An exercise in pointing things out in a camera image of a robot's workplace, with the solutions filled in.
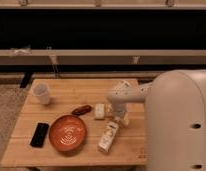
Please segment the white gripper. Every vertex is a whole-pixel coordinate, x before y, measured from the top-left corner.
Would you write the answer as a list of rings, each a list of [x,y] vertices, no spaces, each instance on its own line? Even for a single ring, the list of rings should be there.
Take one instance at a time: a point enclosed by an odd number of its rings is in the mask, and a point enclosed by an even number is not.
[[[123,127],[127,127],[130,123],[125,104],[112,104],[112,114],[115,120]]]

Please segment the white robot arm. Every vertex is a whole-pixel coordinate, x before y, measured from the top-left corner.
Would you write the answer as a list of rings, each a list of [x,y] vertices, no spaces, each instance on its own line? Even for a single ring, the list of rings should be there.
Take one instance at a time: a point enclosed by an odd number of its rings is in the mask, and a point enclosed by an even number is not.
[[[121,81],[107,99],[119,117],[129,103],[144,105],[147,171],[206,171],[206,69],[164,72],[137,87]]]

